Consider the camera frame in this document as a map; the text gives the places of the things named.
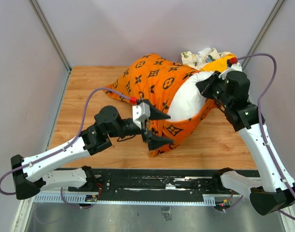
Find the orange patterned pillowcase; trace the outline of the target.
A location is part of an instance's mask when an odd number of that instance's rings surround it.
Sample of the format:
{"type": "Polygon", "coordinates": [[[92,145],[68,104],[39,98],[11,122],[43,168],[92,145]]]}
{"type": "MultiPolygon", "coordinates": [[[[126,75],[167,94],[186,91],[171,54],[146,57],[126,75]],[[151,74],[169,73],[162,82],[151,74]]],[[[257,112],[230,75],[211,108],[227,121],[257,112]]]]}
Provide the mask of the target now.
{"type": "MultiPolygon", "coordinates": [[[[158,110],[167,114],[177,90],[188,78],[199,72],[157,54],[148,54],[136,60],[114,83],[107,85],[105,93],[123,102],[127,97],[148,99],[158,110]]],[[[151,151],[149,156],[155,157],[176,149],[215,107],[213,100],[206,99],[203,108],[192,118],[180,122],[171,122],[169,119],[151,121],[149,128],[155,135],[173,139],[174,142],[151,151]]]]}

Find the white pillow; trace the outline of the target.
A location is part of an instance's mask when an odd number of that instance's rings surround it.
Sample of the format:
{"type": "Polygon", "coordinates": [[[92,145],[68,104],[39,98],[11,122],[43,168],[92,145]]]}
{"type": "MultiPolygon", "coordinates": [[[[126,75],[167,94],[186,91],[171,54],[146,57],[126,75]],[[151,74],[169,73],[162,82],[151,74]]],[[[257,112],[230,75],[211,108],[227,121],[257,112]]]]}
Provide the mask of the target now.
{"type": "Polygon", "coordinates": [[[169,121],[180,122],[196,116],[203,108],[206,98],[196,84],[207,80],[213,72],[198,72],[188,78],[175,93],[169,106],[169,121]]]}

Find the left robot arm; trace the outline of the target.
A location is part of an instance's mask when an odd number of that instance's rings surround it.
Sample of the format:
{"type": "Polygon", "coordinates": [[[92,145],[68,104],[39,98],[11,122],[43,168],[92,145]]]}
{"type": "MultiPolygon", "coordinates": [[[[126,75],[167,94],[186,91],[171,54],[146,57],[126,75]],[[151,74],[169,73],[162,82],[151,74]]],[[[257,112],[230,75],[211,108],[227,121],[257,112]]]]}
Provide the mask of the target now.
{"type": "Polygon", "coordinates": [[[112,146],[111,138],[141,135],[150,151],[170,144],[172,139],[157,136],[147,127],[149,120],[169,118],[148,100],[138,100],[133,106],[133,116],[126,119],[121,118],[116,107],[103,107],[95,115],[95,123],[73,139],[32,157],[15,155],[11,158],[16,198],[25,200],[49,189],[93,191],[100,184],[91,167],[83,166],[72,171],[59,168],[108,149],[112,146]]]}

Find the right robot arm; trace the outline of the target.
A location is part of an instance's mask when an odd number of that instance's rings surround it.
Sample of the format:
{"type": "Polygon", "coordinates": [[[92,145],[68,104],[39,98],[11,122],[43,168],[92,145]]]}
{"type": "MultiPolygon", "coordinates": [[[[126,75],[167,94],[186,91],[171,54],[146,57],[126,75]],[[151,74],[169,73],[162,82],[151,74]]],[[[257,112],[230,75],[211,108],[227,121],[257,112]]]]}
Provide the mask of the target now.
{"type": "Polygon", "coordinates": [[[230,168],[217,171],[212,188],[233,190],[248,198],[262,216],[295,204],[295,180],[286,172],[269,138],[258,106],[249,101],[250,80],[242,71],[201,72],[196,83],[200,94],[212,100],[242,138],[256,163],[260,181],[230,168]]]}

